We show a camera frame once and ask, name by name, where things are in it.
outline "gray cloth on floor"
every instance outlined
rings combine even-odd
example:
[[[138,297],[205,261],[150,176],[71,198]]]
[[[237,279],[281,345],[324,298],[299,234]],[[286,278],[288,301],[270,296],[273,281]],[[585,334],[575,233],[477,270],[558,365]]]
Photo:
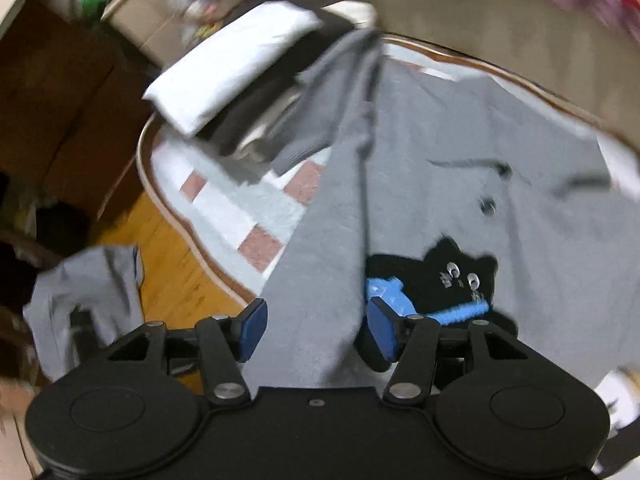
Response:
[[[301,82],[269,133],[273,167],[329,143],[332,156],[264,287],[268,328],[243,369],[252,390],[385,383],[352,346],[366,257],[422,259],[443,236],[495,255],[495,310],[580,380],[640,363],[640,208],[602,185],[594,139],[488,76],[453,82],[386,58],[371,30],[342,38]]]
[[[50,380],[78,366],[78,331],[84,338],[87,330],[95,331],[103,347],[143,323],[138,295],[143,278],[135,246],[89,248],[38,275],[24,319]],[[82,326],[71,323],[74,319]]]

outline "wooden floor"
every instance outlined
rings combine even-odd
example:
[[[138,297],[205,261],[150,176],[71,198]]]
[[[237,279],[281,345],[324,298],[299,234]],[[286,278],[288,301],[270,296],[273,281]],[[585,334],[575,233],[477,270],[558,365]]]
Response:
[[[212,283],[187,243],[162,218],[146,194],[130,213],[102,230],[97,244],[137,244],[142,252],[145,319],[162,319],[169,328],[190,328],[212,314],[234,316],[238,304]]]

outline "cat eye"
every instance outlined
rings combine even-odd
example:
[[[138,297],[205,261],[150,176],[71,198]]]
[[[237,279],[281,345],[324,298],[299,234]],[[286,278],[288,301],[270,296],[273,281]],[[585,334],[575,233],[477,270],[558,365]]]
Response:
[[[469,282],[471,290],[478,290],[478,287],[480,286],[480,278],[478,278],[476,273],[472,272],[466,277],[466,279]]]
[[[460,277],[460,269],[453,262],[449,262],[447,264],[447,272],[449,273],[449,276],[451,276],[452,278],[459,278]]]

